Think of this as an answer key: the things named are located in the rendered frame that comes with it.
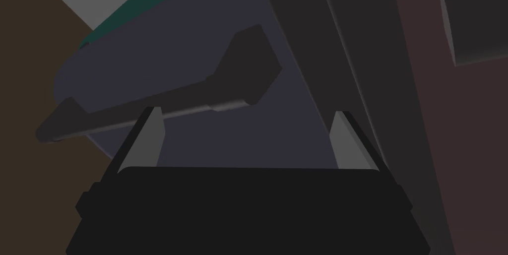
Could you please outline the grey-blue drawer front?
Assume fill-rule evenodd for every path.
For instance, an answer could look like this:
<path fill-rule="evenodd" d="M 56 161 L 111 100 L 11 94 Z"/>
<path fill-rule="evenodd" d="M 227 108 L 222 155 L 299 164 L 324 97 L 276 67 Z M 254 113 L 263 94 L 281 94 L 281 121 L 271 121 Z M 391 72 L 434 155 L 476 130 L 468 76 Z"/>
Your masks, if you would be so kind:
<path fill-rule="evenodd" d="M 336 168 L 327 132 L 268 0 L 165 0 L 78 50 L 54 81 L 57 103 L 88 112 L 200 82 L 233 35 L 260 24 L 282 71 L 251 107 L 165 119 L 159 166 Z"/>

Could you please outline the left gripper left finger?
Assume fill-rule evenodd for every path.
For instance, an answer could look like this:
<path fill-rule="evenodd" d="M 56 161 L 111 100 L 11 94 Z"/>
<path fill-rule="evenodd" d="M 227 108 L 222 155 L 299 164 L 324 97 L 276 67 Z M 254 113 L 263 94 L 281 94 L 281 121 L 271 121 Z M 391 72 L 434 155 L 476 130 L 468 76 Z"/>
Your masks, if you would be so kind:
<path fill-rule="evenodd" d="M 165 137 L 160 107 L 147 107 L 113 157 L 113 174 L 128 167 L 156 166 Z"/>

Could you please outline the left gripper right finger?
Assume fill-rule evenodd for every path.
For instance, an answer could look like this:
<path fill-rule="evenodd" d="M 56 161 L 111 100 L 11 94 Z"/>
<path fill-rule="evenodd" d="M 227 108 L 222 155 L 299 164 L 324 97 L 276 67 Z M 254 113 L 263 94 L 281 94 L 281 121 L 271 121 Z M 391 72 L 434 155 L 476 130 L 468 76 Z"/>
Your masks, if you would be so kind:
<path fill-rule="evenodd" d="M 350 112 L 335 112 L 329 137 L 339 169 L 382 170 L 382 159 Z"/>

